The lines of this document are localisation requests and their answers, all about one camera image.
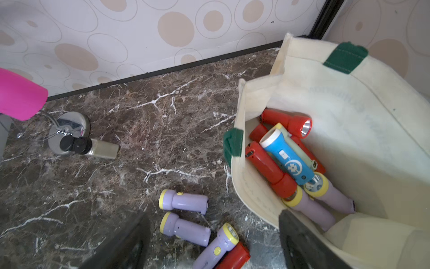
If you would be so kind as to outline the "purple flashlight middle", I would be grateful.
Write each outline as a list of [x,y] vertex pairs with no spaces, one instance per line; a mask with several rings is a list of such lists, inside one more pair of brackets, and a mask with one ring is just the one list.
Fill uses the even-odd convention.
[[181,219],[177,214],[167,212],[160,224],[160,233],[176,236],[185,241],[207,247],[211,237],[208,227]]

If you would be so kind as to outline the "blue flashlight white rim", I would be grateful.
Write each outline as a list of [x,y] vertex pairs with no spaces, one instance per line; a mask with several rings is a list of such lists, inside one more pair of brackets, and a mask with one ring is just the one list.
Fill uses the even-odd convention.
[[313,180],[314,172],[286,143],[282,132],[270,129],[259,141],[261,147],[271,153],[287,169],[288,174],[298,185],[305,185]]

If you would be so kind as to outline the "cream tote bag green handles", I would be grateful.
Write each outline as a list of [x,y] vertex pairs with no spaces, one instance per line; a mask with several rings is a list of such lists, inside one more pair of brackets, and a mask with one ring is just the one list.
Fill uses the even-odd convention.
[[[322,232],[264,183],[245,147],[266,108],[312,118],[305,143],[355,214],[338,214]],[[270,75],[239,81],[224,156],[252,212],[279,229],[289,210],[350,269],[429,268],[430,105],[364,47],[287,34]]]

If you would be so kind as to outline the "large red flashlight right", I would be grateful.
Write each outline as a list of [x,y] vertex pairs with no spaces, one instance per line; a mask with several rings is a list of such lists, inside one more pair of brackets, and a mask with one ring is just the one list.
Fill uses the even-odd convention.
[[243,245],[242,242],[228,252],[221,262],[216,266],[216,269],[241,269],[244,264],[250,260],[251,255],[249,250]]

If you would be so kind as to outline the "purple flashlight yellow button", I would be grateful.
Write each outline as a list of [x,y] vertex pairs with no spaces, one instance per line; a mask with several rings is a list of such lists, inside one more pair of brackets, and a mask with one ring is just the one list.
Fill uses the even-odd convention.
[[217,232],[216,238],[199,255],[192,265],[192,269],[213,269],[221,258],[233,250],[239,242],[239,236],[233,226],[224,223]]

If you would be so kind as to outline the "purple flashlight lying sideways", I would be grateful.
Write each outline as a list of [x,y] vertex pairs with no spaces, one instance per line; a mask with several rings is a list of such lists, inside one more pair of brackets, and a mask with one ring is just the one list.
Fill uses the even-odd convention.
[[205,215],[208,208],[208,197],[165,189],[159,198],[159,208],[162,210],[193,211]]

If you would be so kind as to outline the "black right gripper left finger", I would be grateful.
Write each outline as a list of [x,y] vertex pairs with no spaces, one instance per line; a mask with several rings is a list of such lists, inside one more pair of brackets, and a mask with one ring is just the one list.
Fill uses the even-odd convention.
[[81,269],[142,269],[150,248],[151,223],[146,213],[133,216],[107,242],[97,247]]

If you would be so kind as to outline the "square jar black lid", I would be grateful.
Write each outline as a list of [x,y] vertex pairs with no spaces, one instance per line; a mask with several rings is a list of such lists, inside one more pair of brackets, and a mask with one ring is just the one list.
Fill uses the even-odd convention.
[[91,139],[89,137],[79,137],[75,139],[72,151],[80,155],[102,159],[115,159],[118,155],[119,148],[119,145],[114,143]]

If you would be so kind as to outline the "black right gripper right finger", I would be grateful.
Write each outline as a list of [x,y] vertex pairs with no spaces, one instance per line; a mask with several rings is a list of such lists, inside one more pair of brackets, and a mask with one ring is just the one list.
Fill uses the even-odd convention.
[[279,216],[280,241],[288,269],[349,269],[289,210]]

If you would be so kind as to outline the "purple flashlight front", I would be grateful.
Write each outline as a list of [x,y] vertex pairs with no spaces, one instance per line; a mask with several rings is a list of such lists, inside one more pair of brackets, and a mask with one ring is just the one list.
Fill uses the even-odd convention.
[[335,224],[335,217],[312,200],[300,186],[297,186],[292,196],[283,198],[282,202],[290,209],[301,212],[325,232]]

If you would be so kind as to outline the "dark lid jar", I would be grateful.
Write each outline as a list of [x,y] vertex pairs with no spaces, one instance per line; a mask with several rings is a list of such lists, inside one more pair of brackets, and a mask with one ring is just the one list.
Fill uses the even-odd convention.
[[69,152],[73,150],[73,145],[76,141],[76,138],[73,136],[65,136],[60,141],[60,149],[65,152]]

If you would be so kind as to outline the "chrome glass holder stand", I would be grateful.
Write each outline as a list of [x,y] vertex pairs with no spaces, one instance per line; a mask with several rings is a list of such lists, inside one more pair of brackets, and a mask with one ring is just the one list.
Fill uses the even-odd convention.
[[79,112],[62,112],[59,117],[54,117],[54,112],[39,111],[35,116],[44,117],[49,120],[49,126],[39,124],[41,132],[29,133],[22,122],[1,114],[1,161],[4,161],[4,151],[8,138],[15,133],[18,140],[30,140],[36,142],[47,142],[52,152],[57,155],[67,156],[70,153],[60,149],[60,140],[65,136],[81,137],[90,134],[89,119]]

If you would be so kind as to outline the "purple flashlight back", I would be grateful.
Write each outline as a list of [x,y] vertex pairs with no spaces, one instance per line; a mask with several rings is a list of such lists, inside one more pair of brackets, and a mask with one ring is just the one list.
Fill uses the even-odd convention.
[[305,192],[313,198],[325,202],[329,207],[343,214],[356,212],[355,202],[333,186],[323,174],[315,172],[314,177],[304,185]]

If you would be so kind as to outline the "green flashlight yellow rim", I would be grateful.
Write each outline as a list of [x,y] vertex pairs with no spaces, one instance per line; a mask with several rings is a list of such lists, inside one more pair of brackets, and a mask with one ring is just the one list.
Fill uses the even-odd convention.
[[315,171],[318,168],[318,164],[315,160],[312,160],[300,147],[292,140],[292,135],[280,124],[277,123],[271,128],[271,131],[279,130],[283,134],[284,140],[287,145],[301,158],[301,160],[312,170]]

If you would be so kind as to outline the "small red flashlight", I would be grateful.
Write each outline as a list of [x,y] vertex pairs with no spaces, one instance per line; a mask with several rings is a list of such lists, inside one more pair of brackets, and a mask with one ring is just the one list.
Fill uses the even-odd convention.
[[[266,126],[262,123],[258,124],[248,135],[248,137],[252,141],[259,142],[263,136],[268,132],[269,130],[266,128]],[[315,170],[316,172],[319,172],[321,174],[324,174],[326,172],[326,168],[322,165],[320,160],[305,146],[305,144],[296,136],[292,136],[292,140],[296,142],[299,147],[312,159],[315,160],[318,164],[318,168]]]

